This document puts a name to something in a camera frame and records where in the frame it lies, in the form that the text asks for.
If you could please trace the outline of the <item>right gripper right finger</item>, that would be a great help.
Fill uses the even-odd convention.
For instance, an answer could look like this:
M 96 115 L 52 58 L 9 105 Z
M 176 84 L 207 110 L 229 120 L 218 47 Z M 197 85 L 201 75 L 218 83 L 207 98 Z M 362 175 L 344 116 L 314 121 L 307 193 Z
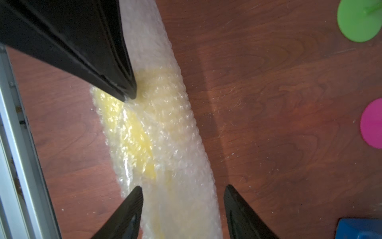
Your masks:
M 231 239 L 278 238 L 232 185 L 226 186 L 223 199 Z

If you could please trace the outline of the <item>yellow plastic wine glass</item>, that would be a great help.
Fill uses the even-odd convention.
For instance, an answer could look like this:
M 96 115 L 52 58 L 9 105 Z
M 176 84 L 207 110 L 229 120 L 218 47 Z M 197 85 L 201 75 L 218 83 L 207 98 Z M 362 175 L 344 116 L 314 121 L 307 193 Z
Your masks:
M 156 180 L 153 131 L 170 124 L 166 117 L 187 97 L 182 76 L 172 69 L 138 71 L 136 81 L 136 99 L 125 102 L 91 89 L 111 158 L 128 183 L 139 177 Z

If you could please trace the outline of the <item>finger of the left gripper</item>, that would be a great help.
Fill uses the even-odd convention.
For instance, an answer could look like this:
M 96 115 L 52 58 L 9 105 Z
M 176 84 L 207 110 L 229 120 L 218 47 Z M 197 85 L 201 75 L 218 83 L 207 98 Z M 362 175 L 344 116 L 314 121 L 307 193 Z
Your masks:
M 120 101 L 137 96 L 118 1 L 1 1 L 1 43 Z

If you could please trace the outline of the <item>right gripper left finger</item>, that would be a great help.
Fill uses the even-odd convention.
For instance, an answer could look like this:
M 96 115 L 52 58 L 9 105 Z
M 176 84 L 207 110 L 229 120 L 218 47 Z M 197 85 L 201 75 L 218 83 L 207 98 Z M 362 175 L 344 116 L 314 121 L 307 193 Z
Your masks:
M 137 239 L 143 208 L 143 192 L 136 186 L 93 239 Z

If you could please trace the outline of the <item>bubble wrap sheet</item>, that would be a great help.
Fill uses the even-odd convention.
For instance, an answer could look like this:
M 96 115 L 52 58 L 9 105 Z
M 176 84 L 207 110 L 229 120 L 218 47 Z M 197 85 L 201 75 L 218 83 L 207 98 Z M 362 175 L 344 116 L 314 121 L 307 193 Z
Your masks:
M 120 1 L 119 6 L 135 79 L 142 70 L 172 69 L 181 75 L 156 2 Z M 210 162 L 188 95 L 177 102 L 180 105 L 166 117 L 171 123 L 153 131 L 156 180 L 139 177 L 128 183 L 111 158 L 121 194 L 126 197 L 136 186 L 142 188 L 145 239 L 220 239 Z

